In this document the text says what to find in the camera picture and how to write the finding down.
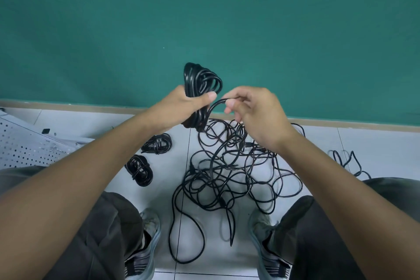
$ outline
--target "wall baseboard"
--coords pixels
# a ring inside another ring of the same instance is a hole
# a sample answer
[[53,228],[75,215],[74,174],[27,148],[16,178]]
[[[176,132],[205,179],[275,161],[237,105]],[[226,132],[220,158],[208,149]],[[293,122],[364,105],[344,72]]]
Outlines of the wall baseboard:
[[[74,112],[98,112],[98,113],[113,113],[113,114],[137,114],[145,110],[145,108],[102,107],[102,106],[93,106],[93,105],[23,102],[23,101],[14,101],[14,100],[0,100],[0,107],[74,111]],[[224,114],[224,113],[212,113],[211,117],[216,118],[216,119],[224,119],[224,120],[233,119],[233,115]],[[369,129],[369,130],[420,133],[420,126],[328,121],[328,120],[321,120],[321,119],[289,118],[289,120],[292,123],[298,123],[300,125],[306,125],[306,126],[323,126],[323,127],[329,127],[329,128],[358,128],[358,129]]]

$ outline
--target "perforated metal panel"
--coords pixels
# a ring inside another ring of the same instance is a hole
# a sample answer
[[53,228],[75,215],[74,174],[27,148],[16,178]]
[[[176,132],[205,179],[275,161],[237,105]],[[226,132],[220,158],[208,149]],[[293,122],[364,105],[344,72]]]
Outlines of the perforated metal panel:
[[16,117],[0,112],[0,169],[48,166],[81,147],[51,138]]

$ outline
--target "hand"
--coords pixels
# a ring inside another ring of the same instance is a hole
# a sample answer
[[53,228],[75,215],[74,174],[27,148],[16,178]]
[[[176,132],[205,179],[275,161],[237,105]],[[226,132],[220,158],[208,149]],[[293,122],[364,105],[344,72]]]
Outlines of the hand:
[[153,131],[161,134],[181,124],[195,111],[212,103],[216,97],[216,92],[208,92],[196,98],[189,98],[185,95],[184,86],[177,86],[162,101],[148,108],[142,115],[153,126]]
[[290,124],[275,94],[263,87],[239,86],[226,93],[225,113],[235,113],[237,122],[265,148],[278,153],[281,145],[298,132]]

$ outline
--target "forearm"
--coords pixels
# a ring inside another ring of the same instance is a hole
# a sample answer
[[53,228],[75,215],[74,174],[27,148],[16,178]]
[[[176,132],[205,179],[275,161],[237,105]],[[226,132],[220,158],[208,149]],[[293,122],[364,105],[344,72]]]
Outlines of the forearm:
[[139,114],[2,195],[1,279],[44,277],[151,124]]
[[303,136],[295,135],[277,152],[311,191],[368,279],[411,279],[420,273],[419,223]]

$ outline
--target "gray sneaker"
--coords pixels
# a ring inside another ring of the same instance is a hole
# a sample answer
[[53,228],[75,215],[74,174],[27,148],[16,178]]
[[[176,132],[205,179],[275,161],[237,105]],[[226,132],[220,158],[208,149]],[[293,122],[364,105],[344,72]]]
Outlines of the gray sneaker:
[[291,265],[274,253],[269,252],[263,242],[272,235],[276,226],[272,226],[270,217],[258,209],[251,214],[248,230],[252,243],[258,252],[258,277],[260,280],[288,279]]
[[144,231],[150,235],[149,245],[135,251],[125,262],[125,278],[127,280],[151,280],[155,274],[153,254],[160,238],[160,219],[158,214],[147,208],[140,213]]

